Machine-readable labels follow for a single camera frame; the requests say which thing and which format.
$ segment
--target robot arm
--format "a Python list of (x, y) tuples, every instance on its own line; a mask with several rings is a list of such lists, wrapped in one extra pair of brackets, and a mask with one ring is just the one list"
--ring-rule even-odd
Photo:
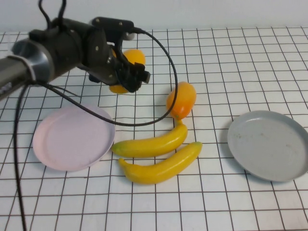
[(123, 55), (123, 40), (133, 39), (131, 21), (96, 17), (90, 24), (58, 18), (48, 30), (33, 30), (29, 38), (18, 41), (13, 55), (0, 59), (0, 100), (20, 88), (27, 80), (49, 83), (74, 67), (89, 73), (93, 82), (121, 85), (135, 92), (150, 73), (143, 64), (132, 64)]

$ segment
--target metal cylinder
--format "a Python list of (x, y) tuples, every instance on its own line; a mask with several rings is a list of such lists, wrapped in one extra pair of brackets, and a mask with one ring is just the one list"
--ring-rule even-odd
[(31, 79), (27, 66), (14, 58), (0, 59), (0, 100)]

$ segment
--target white wall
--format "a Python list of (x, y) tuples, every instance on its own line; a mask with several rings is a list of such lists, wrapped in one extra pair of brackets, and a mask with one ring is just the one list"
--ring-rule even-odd
[[(308, 0), (67, 0), (67, 18), (132, 20), (144, 29), (307, 26)], [(0, 31), (45, 28), (38, 0), (0, 0)], [(44, 0), (54, 18), (61, 0)]]

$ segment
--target banana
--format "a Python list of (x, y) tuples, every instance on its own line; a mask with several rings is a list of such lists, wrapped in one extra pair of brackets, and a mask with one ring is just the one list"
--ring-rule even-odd
[(130, 181), (139, 184), (157, 184), (182, 172), (197, 158), (201, 149), (202, 143), (193, 142), (156, 165), (129, 164), (122, 158), (119, 159), (119, 164)]
[(187, 127), (178, 121), (177, 126), (160, 137), (120, 141), (112, 146), (112, 151), (123, 157), (154, 157), (177, 149), (187, 137)]

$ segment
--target plate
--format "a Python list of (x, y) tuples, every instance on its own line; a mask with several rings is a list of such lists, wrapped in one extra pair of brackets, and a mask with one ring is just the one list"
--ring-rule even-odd
[[(111, 119), (102, 108), (90, 110)], [(77, 171), (92, 166), (110, 149), (115, 126), (76, 106), (57, 110), (45, 118), (33, 137), (33, 150), (44, 165), (56, 170)]]
[(293, 119), (270, 111), (253, 111), (229, 127), (234, 158), (264, 180), (290, 181), (308, 171), (308, 133)]

